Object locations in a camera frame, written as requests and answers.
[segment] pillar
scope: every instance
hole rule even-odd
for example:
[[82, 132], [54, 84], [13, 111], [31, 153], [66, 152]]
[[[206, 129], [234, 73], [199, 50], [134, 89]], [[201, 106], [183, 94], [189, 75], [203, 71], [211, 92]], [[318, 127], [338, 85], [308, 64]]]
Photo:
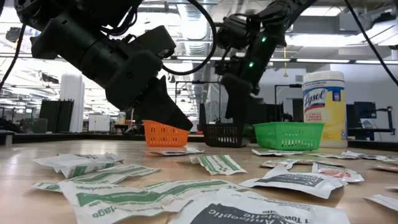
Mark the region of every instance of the pillar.
[[73, 100], [73, 111], [69, 131], [81, 133], [83, 130], [85, 84], [80, 73], [64, 73], [61, 78], [60, 100]]

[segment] lysol logo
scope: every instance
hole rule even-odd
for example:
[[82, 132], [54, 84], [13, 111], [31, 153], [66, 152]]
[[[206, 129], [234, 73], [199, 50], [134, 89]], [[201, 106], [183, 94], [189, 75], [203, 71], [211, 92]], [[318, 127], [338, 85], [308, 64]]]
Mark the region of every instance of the lysol logo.
[[312, 91], [309, 91], [304, 96], [304, 112], [315, 108], [325, 107], [326, 102], [326, 94], [328, 93], [327, 89], [318, 88]]

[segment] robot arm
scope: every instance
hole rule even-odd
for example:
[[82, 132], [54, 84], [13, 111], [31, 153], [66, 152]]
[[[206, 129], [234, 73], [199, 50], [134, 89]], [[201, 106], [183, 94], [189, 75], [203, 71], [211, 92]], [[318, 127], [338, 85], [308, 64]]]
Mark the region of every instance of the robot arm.
[[216, 73], [223, 75], [221, 83], [229, 95], [226, 118], [234, 118], [238, 123], [244, 121], [250, 95], [258, 95], [258, 83], [275, 48], [286, 45], [285, 31], [316, 1], [276, 0], [263, 11], [246, 16], [246, 20], [239, 15], [224, 20], [218, 31], [218, 46], [227, 50], [248, 47], [243, 58], [231, 57], [229, 63], [221, 61], [216, 67]]
[[59, 55], [102, 86], [117, 108], [134, 107], [142, 119], [190, 130], [192, 123], [167, 94], [165, 78], [156, 77], [162, 59], [171, 56], [176, 47], [166, 28], [159, 26], [133, 41], [133, 35], [123, 40], [109, 38], [134, 25], [141, 2], [15, 0], [14, 4], [21, 22], [41, 31], [30, 38], [34, 58]]

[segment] white packet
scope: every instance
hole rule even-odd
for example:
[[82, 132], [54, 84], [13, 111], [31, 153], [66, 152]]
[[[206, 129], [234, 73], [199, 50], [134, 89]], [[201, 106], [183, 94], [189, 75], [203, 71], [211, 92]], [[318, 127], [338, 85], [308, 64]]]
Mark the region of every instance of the white packet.
[[120, 158], [115, 154], [108, 153], [103, 156], [87, 155], [86, 157], [82, 155], [62, 154], [59, 156], [33, 159], [33, 161], [43, 166], [53, 167], [57, 173], [62, 172], [66, 178], [71, 178], [113, 167], [117, 164], [117, 161], [120, 161]]
[[179, 212], [190, 199], [113, 184], [59, 184], [79, 224], [116, 223], [133, 216]]
[[296, 164], [298, 165], [312, 165], [314, 162], [318, 164], [330, 165], [330, 166], [344, 166], [338, 162], [330, 162], [330, 161], [316, 161], [313, 159], [299, 159]]
[[59, 162], [63, 161], [75, 161], [82, 160], [82, 163], [89, 163], [88, 161], [101, 161], [101, 162], [121, 162], [123, 161], [117, 155], [113, 153], [105, 153], [103, 155], [81, 155], [81, 154], [59, 154], [57, 156], [52, 157], [42, 157], [33, 159], [34, 162], [37, 162], [43, 166], [56, 166]]
[[239, 166], [228, 155], [190, 157], [190, 161], [192, 164], [199, 163], [201, 166], [206, 168], [210, 175], [231, 175], [238, 172], [247, 173], [246, 170]]
[[381, 162], [388, 163], [388, 164], [394, 164], [394, 165], [398, 166], [398, 159], [387, 158], [387, 159], [382, 159]]
[[394, 187], [386, 187], [386, 189], [389, 189], [389, 190], [398, 190], [398, 186], [394, 186]]
[[154, 185], [149, 185], [142, 190], [157, 192], [157, 193], [171, 193], [179, 190], [179, 192], [173, 193], [176, 196], [183, 198], [198, 198], [204, 194], [216, 192], [219, 189], [233, 189], [243, 190], [245, 187], [230, 183], [225, 180], [207, 179], [207, 180], [175, 180], [170, 182], [162, 182]]
[[157, 154], [161, 156], [184, 156], [184, 155], [189, 155], [189, 154], [201, 154], [204, 152], [204, 150], [187, 150], [187, 151], [172, 151], [172, 150], [166, 150], [166, 151], [147, 151], [148, 153], [151, 154]]
[[91, 160], [97, 160], [97, 161], [104, 161], [104, 162], [122, 162], [124, 159], [119, 158], [118, 155], [114, 153], [108, 153], [105, 152], [105, 154], [58, 154], [58, 156], [61, 155], [73, 155], [73, 156], [78, 156], [82, 157], [85, 159], [91, 159]]
[[334, 154], [324, 154], [324, 153], [310, 153], [310, 156], [318, 156], [324, 158], [334, 158], [334, 159], [358, 159], [354, 156], [347, 156], [347, 155], [334, 155]]
[[312, 165], [312, 172], [328, 175], [349, 183], [365, 181], [360, 174], [351, 169], [317, 164], [316, 162]]
[[303, 154], [302, 151], [279, 151], [279, 150], [257, 151], [254, 149], [251, 149], [251, 151], [258, 156], [284, 156], [284, 155]]
[[[74, 182], [84, 182], [84, 183], [94, 183], [94, 184], [117, 184], [120, 181], [128, 177], [142, 177], [145, 175], [153, 174], [160, 169], [154, 169], [146, 166], [140, 166], [136, 164], [117, 166], [110, 169], [101, 170], [98, 172], [81, 175], [74, 177], [62, 182], [74, 181]], [[59, 188], [59, 183], [50, 184], [37, 182], [32, 185], [33, 188], [40, 190], [50, 190], [61, 192]]]
[[397, 199], [386, 197], [383, 195], [373, 195], [370, 197], [366, 197], [365, 199], [372, 200], [373, 202], [384, 205], [387, 208], [391, 208], [395, 211], [398, 211], [398, 200]]
[[279, 164], [282, 164], [286, 169], [291, 169], [293, 165], [297, 162], [296, 159], [286, 159], [286, 160], [274, 160], [274, 161], [266, 161], [261, 164], [261, 167], [271, 167], [274, 168]]
[[187, 205], [169, 224], [349, 224], [344, 210], [221, 189]]
[[396, 166], [389, 166], [389, 165], [377, 165], [373, 167], [375, 169], [380, 169], [380, 170], [386, 170], [386, 171], [391, 171], [391, 172], [398, 172], [398, 167]]
[[356, 158], [360, 158], [360, 159], [375, 159], [375, 160], [383, 160], [383, 159], [388, 158], [386, 156], [366, 155], [366, 154], [362, 154], [362, 153], [351, 152], [349, 150], [342, 152], [341, 155], [352, 156], [352, 157], [356, 157]]
[[317, 197], [328, 199], [332, 190], [347, 183], [323, 174], [290, 173], [283, 165], [270, 170], [264, 177], [251, 179], [239, 184], [243, 187], [279, 187], [299, 190]]
[[50, 184], [50, 183], [43, 183], [43, 182], [36, 182], [31, 185], [31, 187], [40, 189], [40, 190], [49, 190], [53, 192], [62, 192], [61, 188], [58, 184]]

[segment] wooden table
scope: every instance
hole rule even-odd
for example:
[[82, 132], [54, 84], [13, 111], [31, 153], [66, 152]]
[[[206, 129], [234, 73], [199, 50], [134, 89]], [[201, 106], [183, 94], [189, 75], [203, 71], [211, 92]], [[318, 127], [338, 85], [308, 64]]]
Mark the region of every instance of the wooden table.
[[[252, 147], [241, 149], [211, 148], [203, 143], [190, 143], [186, 148], [206, 149], [207, 154], [228, 154], [247, 174], [217, 175], [214, 178], [223, 179], [235, 184], [244, 180], [258, 178], [270, 169], [261, 168], [258, 162], [275, 159], [275, 157], [259, 157], [251, 152]], [[103, 154], [113, 152], [125, 158], [126, 163], [135, 163], [149, 167], [158, 167], [158, 173], [140, 178], [130, 178], [121, 182], [131, 187], [145, 187], [169, 180], [208, 179], [209, 173], [200, 165], [187, 163], [187, 156], [159, 157], [146, 154], [145, 142], [135, 141], [64, 141], [37, 144], [15, 144], [12, 149], [0, 149], [0, 220], [1, 223], [39, 223], [62, 224], [76, 223], [75, 214], [64, 196], [56, 192], [32, 189], [34, 182], [59, 182], [64, 180], [62, 174], [56, 174], [51, 167], [45, 167], [32, 162], [33, 158], [55, 156], [58, 153], [70, 154]], [[398, 157], [396, 152], [350, 149], [354, 152]], [[339, 154], [342, 149], [320, 149], [320, 152]], [[289, 158], [311, 158], [312, 156], [289, 156]], [[360, 184], [334, 190], [328, 200], [317, 198], [305, 193], [286, 189], [258, 188], [251, 189], [265, 197], [288, 200], [291, 202], [323, 205], [346, 210], [351, 223], [398, 223], [398, 212], [364, 200], [364, 197], [381, 194], [398, 198], [398, 192], [387, 191], [384, 188], [398, 185], [398, 173], [369, 169], [377, 164], [368, 160], [339, 160], [347, 168], [356, 170], [364, 178]], [[294, 166], [292, 172], [310, 172], [311, 166]], [[164, 213], [156, 217], [135, 217], [123, 223], [167, 223], [174, 214]]]

